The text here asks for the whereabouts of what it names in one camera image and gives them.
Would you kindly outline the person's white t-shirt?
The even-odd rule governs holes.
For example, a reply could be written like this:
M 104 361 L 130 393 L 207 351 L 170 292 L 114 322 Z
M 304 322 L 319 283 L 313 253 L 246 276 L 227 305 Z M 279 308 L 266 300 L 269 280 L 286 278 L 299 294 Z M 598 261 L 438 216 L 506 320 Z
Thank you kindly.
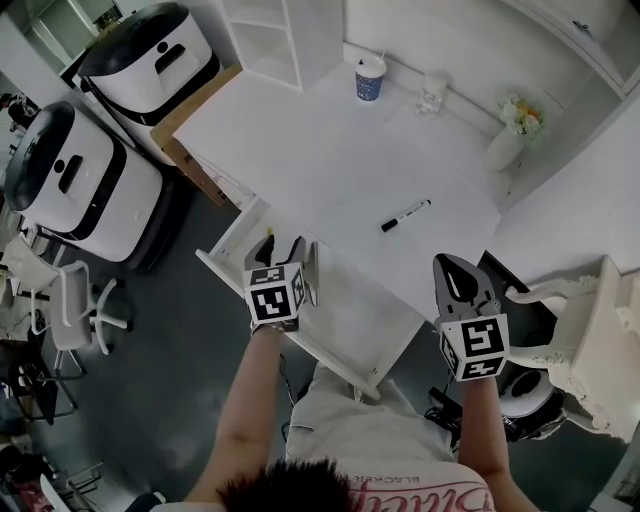
M 172 512 L 494 512 L 474 470 L 428 459 L 279 459 L 216 477 Z

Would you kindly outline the white vase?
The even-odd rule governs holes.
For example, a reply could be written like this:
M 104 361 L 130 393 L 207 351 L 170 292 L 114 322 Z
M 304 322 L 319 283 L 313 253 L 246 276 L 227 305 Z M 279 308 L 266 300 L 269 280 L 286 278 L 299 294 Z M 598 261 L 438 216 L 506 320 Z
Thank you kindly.
M 483 168 L 490 173 L 498 173 L 510 164 L 524 149 L 526 138 L 505 127 L 487 148 Z

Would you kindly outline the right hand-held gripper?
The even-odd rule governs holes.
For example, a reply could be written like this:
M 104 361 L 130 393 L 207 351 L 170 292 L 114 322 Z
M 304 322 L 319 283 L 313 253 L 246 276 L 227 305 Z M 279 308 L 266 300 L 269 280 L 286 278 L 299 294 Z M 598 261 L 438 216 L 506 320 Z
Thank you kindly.
M 508 317 L 499 314 L 489 277 L 468 261 L 444 253 L 435 256 L 433 273 L 439 314 L 448 321 L 436 322 L 439 348 L 455 381 L 498 376 L 509 357 Z M 473 313 L 481 317 L 459 320 Z

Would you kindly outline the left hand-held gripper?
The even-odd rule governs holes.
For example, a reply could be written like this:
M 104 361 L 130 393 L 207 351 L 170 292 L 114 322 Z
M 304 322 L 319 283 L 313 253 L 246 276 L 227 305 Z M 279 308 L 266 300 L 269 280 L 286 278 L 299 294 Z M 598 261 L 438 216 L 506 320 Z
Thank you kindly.
M 306 240 L 298 236 L 287 259 L 277 266 L 271 266 L 274 247 L 275 236 L 269 234 L 245 256 L 245 300 L 254 326 L 267 325 L 296 331 L 300 309 L 306 300 L 302 269 Z

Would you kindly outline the white shelf unit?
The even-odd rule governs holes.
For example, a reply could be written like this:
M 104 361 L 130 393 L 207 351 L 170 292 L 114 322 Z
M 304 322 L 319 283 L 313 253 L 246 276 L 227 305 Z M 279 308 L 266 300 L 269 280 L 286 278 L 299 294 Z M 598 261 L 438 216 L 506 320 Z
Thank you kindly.
M 220 0 L 242 67 L 307 90 L 343 62 L 443 75 L 490 107 L 503 93 L 565 108 L 592 77 L 640 82 L 630 0 Z

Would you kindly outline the black and white marker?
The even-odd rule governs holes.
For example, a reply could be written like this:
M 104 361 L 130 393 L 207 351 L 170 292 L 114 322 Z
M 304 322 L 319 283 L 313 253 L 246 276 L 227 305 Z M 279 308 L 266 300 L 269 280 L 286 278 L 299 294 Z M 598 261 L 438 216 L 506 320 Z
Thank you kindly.
M 398 226 L 400 223 L 406 221 L 408 218 L 413 217 L 416 213 L 421 210 L 430 207 L 432 202 L 429 199 L 424 199 L 419 201 L 418 203 L 412 205 L 403 213 L 390 218 L 386 222 L 381 225 L 381 230 L 383 233 L 389 232 L 391 229 Z

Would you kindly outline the white black robot base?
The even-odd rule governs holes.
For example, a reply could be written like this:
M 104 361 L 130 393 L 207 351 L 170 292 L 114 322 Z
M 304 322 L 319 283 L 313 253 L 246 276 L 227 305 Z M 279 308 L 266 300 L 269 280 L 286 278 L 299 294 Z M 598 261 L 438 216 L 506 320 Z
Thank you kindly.
M 6 169 L 10 208 L 62 241 L 148 271 L 170 235 L 174 182 L 71 103 L 44 107 Z
M 114 111 L 154 126 L 221 69 L 188 8 L 163 2 L 118 23 L 89 50 L 78 75 Z

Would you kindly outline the person's light grey trousers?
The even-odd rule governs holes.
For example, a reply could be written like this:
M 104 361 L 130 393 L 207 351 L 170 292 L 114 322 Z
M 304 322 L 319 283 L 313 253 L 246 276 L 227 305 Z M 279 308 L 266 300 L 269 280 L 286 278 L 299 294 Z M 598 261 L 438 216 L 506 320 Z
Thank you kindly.
M 452 462 L 451 435 L 419 415 L 393 380 L 379 401 L 355 399 L 344 379 L 319 363 L 306 394 L 293 408 L 286 441 L 289 460 L 334 459 L 384 473 Z

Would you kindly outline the person's right forearm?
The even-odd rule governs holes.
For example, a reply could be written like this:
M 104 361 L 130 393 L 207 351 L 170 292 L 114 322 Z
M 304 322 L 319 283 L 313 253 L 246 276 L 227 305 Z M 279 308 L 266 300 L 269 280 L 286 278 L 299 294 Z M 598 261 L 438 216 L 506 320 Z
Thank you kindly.
M 459 463 L 486 482 L 496 512 L 540 512 L 516 485 L 510 471 L 496 379 L 464 382 L 462 408 Z

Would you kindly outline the black metal chair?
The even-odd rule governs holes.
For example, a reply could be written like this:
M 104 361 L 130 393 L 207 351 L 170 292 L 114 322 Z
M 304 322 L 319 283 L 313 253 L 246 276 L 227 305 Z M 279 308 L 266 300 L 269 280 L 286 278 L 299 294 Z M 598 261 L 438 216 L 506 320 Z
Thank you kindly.
M 0 394 L 13 399 L 29 422 L 53 425 L 78 409 L 63 379 L 46 365 L 38 342 L 0 339 Z

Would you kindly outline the person's left forearm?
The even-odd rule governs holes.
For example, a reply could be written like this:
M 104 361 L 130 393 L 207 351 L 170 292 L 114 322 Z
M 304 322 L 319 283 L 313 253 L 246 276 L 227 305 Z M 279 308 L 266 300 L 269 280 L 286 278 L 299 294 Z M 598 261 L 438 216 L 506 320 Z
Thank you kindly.
M 293 512 L 282 489 L 267 490 L 283 334 L 271 327 L 251 336 L 220 413 L 211 457 L 185 498 L 187 512 L 226 512 L 221 493 L 232 486 L 240 512 Z

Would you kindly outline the round white black device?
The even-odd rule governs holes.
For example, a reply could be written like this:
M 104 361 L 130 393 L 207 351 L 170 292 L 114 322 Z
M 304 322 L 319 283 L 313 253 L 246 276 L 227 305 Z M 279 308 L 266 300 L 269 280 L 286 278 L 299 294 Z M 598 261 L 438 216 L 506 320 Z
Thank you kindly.
M 500 394 L 500 408 L 508 442 L 543 440 L 566 420 L 565 393 L 548 373 L 529 369 L 514 377 Z

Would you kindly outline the white plastic chair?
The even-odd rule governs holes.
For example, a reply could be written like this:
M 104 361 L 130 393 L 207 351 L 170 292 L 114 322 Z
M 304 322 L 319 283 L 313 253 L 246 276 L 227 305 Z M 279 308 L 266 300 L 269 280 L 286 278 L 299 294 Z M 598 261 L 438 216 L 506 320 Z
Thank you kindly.
M 20 281 L 34 300 L 60 276 L 59 270 L 35 254 L 21 237 L 15 237 L 8 243 L 0 263 Z

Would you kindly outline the blue patterned paper cup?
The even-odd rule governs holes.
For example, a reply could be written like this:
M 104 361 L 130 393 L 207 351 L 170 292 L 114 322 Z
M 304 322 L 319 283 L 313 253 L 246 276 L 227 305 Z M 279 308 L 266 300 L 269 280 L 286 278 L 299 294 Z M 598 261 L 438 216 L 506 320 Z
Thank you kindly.
M 383 55 L 361 52 L 354 64 L 356 95 L 363 102 L 378 99 L 387 73 Z

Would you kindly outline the ornate white dresser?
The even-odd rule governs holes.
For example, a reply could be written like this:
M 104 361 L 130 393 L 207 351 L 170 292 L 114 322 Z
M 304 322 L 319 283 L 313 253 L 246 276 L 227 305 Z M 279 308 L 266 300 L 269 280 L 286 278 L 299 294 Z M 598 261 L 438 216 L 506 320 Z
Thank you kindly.
M 640 424 L 640 270 L 621 275 L 605 256 L 597 277 L 557 278 L 526 293 L 510 287 L 505 295 L 518 304 L 564 300 L 551 341 L 513 346 L 509 360 L 545 370 L 573 395 L 586 411 L 568 416 L 574 424 L 631 442 Z

